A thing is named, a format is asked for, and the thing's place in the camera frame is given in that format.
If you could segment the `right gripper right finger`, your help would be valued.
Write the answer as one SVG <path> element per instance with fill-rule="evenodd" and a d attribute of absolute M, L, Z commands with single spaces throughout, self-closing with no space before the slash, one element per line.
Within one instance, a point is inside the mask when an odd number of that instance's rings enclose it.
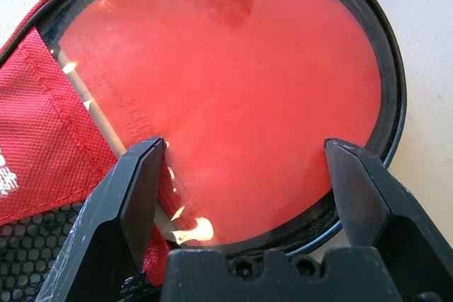
<path fill-rule="evenodd" d="M 341 139 L 324 150 L 340 222 L 352 246 L 379 251 L 405 301 L 452 300 L 452 248 L 371 151 Z"/>

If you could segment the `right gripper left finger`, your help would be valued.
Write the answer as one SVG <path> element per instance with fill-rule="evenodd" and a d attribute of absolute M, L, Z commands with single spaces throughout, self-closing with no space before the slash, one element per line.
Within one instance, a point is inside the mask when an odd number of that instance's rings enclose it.
<path fill-rule="evenodd" d="M 131 146 L 87 197 L 37 301 L 117 301 L 154 224 L 164 140 Z"/>

